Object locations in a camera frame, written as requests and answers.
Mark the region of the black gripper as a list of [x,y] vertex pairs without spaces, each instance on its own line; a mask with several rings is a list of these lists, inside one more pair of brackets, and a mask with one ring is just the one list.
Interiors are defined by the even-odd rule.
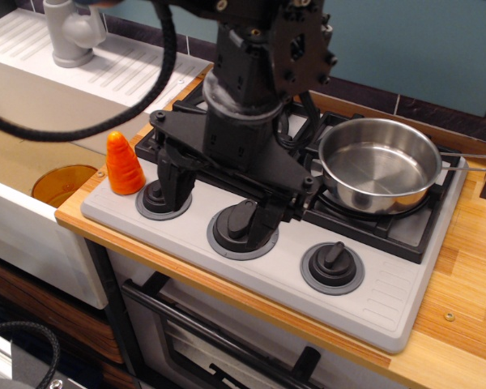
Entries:
[[282,222],[304,215],[320,187],[296,160],[293,148],[285,147],[278,131],[286,121],[283,108],[254,116],[213,109],[152,113],[164,209],[179,211],[196,176],[207,174],[259,201],[245,247],[262,248]]

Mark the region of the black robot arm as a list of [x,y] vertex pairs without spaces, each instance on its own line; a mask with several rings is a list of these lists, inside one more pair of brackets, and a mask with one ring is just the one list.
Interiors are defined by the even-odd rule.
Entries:
[[204,114],[151,115],[161,202],[176,211],[198,172],[238,186],[249,199],[220,213],[211,234],[226,250],[263,248],[280,222],[301,216],[318,185],[296,161],[313,133],[279,133],[284,107],[300,97],[312,124],[309,92],[327,83],[335,56],[320,1],[181,1],[218,24],[215,61],[203,81]]

